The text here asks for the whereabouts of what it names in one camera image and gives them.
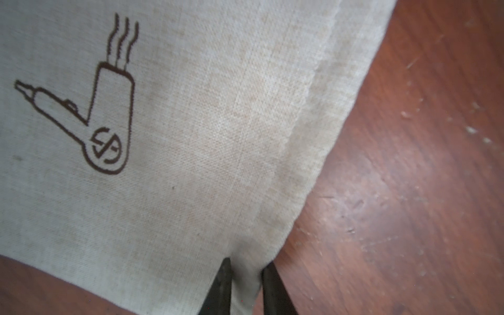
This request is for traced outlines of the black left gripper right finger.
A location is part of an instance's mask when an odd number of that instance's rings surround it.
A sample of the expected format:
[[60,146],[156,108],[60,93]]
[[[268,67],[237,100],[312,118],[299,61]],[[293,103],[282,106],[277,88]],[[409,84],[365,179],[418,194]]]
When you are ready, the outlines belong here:
[[264,315],[299,314],[273,262],[262,270],[261,280]]

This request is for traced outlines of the beige linen drawstring bag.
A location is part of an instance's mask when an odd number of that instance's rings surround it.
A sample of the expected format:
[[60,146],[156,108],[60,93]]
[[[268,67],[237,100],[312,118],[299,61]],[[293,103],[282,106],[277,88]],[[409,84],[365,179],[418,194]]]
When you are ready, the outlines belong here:
[[394,1],[2,1],[1,254],[137,314],[251,314]]

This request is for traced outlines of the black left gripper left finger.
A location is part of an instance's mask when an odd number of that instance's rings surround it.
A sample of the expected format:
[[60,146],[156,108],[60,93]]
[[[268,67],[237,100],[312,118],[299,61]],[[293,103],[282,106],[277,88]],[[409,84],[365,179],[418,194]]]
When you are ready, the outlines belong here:
[[232,298],[232,265],[224,258],[198,315],[230,315]]

